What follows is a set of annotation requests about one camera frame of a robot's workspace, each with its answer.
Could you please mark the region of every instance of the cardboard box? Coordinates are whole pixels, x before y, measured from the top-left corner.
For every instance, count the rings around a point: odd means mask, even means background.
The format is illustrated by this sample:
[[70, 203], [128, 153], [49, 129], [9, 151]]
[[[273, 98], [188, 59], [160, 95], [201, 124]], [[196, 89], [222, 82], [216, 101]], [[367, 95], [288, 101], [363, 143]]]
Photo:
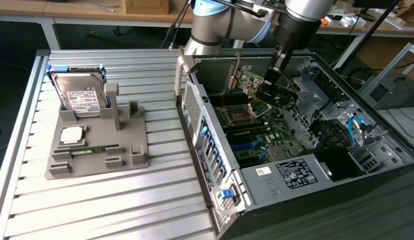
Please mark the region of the cardboard box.
[[168, 14], [169, 0], [124, 0], [125, 14]]
[[414, 0], [408, 2], [411, 2], [411, 5], [400, 9], [396, 16], [392, 17], [392, 21], [401, 27], [414, 27]]

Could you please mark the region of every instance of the desk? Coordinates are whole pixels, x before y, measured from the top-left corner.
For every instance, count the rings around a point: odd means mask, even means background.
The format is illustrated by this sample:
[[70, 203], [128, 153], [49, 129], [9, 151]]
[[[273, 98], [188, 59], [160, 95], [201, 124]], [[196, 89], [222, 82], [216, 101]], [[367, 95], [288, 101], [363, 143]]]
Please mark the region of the desk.
[[[120, 0], [96, 0], [101, 5], [121, 4]], [[81, 24], [81, 25], [109, 25], [109, 26], [134, 26], [134, 27], [162, 27], [168, 28], [176, 19], [182, 7], [184, 0], [169, 0], [169, 14], [125, 14], [124, 6], [108, 12], [90, 5], [85, 0], [69, 0], [65, 3], [49, 2], [45, 0], [0, 0], [0, 21], [29, 22], [41, 25], [45, 39], [52, 50], [60, 49], [60, 41], [56, 34], [54, 24]], [[351, 4], [339, 0], [336, 5], [345, 6], [347, 11], [352, 12]], [[181, 28], [190, 28], [193, 19], [192, 10], [186, 11], [182, 19]], [[355, 27], [351, 35], [355, 36], [336, 67], [347, 59], [363, 36], [373, 25], [367, 22], [364, 27]], [[317, 33], [329, 35], [347, 35], [351, 28], [343, 26], [321, 25]], [[414, 32], [400, 31], [388, 23], [381, 23], [372, 36], [414, 38]], [[241, 41], [234, 41], [234, 48], [242, 46]]]

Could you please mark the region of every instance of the metal rod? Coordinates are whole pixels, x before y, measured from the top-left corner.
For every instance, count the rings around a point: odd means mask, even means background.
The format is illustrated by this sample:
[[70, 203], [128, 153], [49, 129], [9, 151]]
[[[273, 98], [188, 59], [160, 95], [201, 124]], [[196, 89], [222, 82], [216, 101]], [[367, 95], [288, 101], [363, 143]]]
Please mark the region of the metal rod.
[[373, 32], [376, 31], [379, 25], [381, 24], [381, 22], [384, 21], [384, 19], [387, 18], [389, 12], [393, 10], [396, 4], [399, 3], [400, 0], [393, 0], [391, 6], [388, 6], [388, 8], [384, 10], [384, 13], [381, 14], [381, 16], [379, 17], [377, 21], [373, 23], [371, 29], [368, 30], [365, 36], [361, 38], [359, 44], [356, 45], [353, 51], [349, 53], [347, 59], [344, 60], [344, 62], [341, 63], [341, 66], [339, 68], [335, 69], [335, 71], [337, 73], [341, 73], [344, 68], [347, 67], [351, 59], [355, 57], [357, 51], [361, 49], [364, 43], [367, 42], [368, 38], [371, 37], [371, 35], [373, 34]]

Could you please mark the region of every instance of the electronic equipment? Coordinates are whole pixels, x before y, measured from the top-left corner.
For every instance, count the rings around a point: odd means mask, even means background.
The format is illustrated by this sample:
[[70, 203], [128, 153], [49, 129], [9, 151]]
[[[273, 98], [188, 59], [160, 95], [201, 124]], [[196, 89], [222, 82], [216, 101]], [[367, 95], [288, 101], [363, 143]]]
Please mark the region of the electronic equipment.
[[392, 2], [392, 0], [353, 0], [352, 7], [361, 8], [357, 16], [365, 21], [372, 22], [376, 20], [376, 18], [367, 13], [368, 9], [387, 9], [391, 6]]
[[376, 110], [414, 107], [414, 62], [407, 64], [407, 58], [414, 58], [414, 43], [407, 43], [380, 74], [372, 76], [359, 90]]
[[104, 93], [104, 68], [58, 66], [53, 71], [49, 68], [46, 75], [58, 95], [61, 110], [72, 110], [77, 117], [100, 116], [100, 109], [110, 106]]
[[177, 109], [218, 239], [414, 168], [414, 146], [317, 55], [292, 54], [285, 88], [258, 95], [269, 61], [268, 54], [177, 60], [188, 73], [182, 94], [176, 75]]

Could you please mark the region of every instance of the table leg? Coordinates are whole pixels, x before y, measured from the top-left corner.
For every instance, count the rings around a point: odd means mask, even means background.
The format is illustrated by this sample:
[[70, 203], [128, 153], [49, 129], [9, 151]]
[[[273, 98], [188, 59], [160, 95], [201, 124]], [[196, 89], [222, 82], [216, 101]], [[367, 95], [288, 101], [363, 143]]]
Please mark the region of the table leg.
[[233, 49], [241, 49], [242, 45], [244, 45], [244, 41], [234, 39], [232, 48]]
[[41, 30], [44, 31], [44, 36], [48, 42], [49, 49], [50, 50], [61, 49], [53, 20], [46, 18], [38, 24], [41, 26]]
[[356, 46], [359, 45], [359, 43], [360, 43], [363, 37], [364, 37], [364, 34], [363, 34], [363, 35], [359, 35], [359, 36], [356, 36], [356, 37], [353, 38], [351, 44], [348, 45], [348, 47], [347, 47], [344, 53], [341, 54], [341, 57], [340, 57], [337, 63], [335, 64], [335, 66], [333, 66], [332, 69], [340, 68], [343, 62], [348, 59], [348, 56], [349, 56], [351, 52], [353, 51], [353, 49], [355, 49]]

